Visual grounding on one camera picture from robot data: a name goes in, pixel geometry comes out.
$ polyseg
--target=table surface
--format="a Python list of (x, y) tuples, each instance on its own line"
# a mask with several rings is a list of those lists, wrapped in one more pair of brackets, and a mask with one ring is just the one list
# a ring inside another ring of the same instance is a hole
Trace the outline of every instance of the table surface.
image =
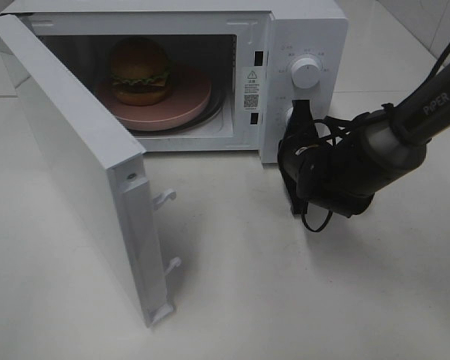
[[(331, 114), (397, 103), (434, 59), (383, 7), (350, 29)], [(47, 171), (0, 62), (0, 359), (450, 359), (450, 130), (320, 234), (256, 152), (147, 154), (177, 311), (143, 325)], [(312, 220), (323, 215), (313, 209)]]

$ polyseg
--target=pink plate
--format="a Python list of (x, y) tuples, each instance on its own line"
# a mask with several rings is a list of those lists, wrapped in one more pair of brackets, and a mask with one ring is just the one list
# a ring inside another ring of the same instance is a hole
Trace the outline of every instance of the pink plate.
[(113, 96), (108, 81), (97, 87), (96, 95), (127, 129), (159, 131), (176, 128), (193, 120), (206, 108), (212, 93), (212, 82), (201, 71), (184, 65), (177, 67), (172, 76), (175, 78), (172, 94), (155, 105), (121, 103)]

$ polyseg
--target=burger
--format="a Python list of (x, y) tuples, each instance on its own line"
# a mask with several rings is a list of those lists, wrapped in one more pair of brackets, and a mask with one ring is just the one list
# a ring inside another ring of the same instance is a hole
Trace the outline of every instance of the burger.
[(144, 37), (118, 42), (109, 59), (112, 93), (122, 103), (153, 105), (172, 92), (170, 60), (157, 43)]

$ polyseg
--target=sticker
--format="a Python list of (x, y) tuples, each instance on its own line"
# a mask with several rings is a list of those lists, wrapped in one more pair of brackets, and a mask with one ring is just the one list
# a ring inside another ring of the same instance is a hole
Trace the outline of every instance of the sticker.
[(244, 110), (256, 112), (260, 110), (263, 85), (263, 66), (248, 66), (241, 69), (241, 104)]

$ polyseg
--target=qr code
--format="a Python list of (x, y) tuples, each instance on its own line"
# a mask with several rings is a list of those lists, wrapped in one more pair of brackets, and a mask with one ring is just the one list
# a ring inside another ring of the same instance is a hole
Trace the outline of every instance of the qr code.
[(245, 95), (243, 107), (258, 107), (258, 94)]

